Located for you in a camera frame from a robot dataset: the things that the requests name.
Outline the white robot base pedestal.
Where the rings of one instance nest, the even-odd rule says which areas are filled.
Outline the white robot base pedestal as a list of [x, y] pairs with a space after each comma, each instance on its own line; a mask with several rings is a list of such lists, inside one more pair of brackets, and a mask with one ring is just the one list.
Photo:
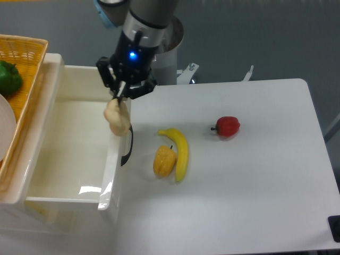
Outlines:
[[152, 76], [158, 85], [177, 84], [177, 50], [183, 38], [183, 24], [176, 16], [172, 16], [151, 64]]

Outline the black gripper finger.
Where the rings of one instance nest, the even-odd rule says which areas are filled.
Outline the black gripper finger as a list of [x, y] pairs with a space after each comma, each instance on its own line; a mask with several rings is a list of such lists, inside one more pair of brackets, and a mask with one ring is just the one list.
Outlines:
[[126, 100], [130, 97], [129, 92], [130, 92], [130, 85], [128, 83], [126, 83], [125, 81], [123, 81], [123, 93], [122, 93], [123, 99], [122, 99], [122, 101]]
[[122, 101], [123, 99], [122, 93], [123, 93], [123, 81], [120, 81], [118, 85], [118, 89], [113, 91], [112, 100], [117, 99], [118, 101]]

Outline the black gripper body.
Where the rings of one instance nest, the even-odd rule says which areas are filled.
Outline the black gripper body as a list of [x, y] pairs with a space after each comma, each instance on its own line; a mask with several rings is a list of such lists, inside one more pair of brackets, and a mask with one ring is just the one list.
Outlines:
[[151, 62], [157, 48], [142, 46], [142, 36], [142, 33], [136, 33], [133, 39], [129, 39], [122, 33], [115, 53], [97, 61], [96, 67], [103, 84], [110, 89], [112, 96], [120, 81], [130, 85], [130, 99], [154, 90], [157, 83], [151, 75]]

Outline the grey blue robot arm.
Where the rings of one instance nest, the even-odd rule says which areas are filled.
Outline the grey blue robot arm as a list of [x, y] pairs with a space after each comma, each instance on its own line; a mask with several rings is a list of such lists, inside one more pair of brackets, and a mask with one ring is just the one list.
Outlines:
[[136, 99], [153, 91], [151, 63], [174, 16], [177, 1], [94, 1], [106, 27], [121, 27], [114, 54], [96, 67], [114, 99]]

